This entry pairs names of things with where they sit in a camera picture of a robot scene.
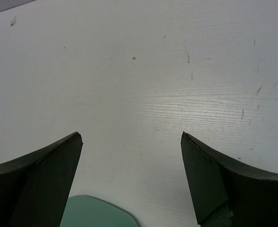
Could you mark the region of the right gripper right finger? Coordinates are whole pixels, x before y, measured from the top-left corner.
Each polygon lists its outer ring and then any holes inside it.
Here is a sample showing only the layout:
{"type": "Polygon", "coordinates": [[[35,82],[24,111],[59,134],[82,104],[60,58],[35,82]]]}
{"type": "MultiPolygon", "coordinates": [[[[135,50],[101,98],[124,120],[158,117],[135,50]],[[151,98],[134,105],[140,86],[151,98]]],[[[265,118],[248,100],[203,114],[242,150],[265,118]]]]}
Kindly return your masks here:
{"type": "Polygon", "coordinates": [[[202,227],[278,227],[278,174],[229,157],[183,133],[181,150],[202,227]]]}

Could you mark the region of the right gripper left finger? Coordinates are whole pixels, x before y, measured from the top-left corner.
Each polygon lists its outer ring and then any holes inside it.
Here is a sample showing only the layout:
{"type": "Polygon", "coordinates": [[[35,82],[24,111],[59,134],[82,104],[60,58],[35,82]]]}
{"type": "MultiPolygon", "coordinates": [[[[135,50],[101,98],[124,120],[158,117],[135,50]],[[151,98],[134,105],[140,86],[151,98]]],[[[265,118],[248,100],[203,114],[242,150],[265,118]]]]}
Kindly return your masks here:
{"type": "Polygon", "coordinates": [[[0,164],[0,227],[58,227],[82,146],[74,132],[0,164]]]}

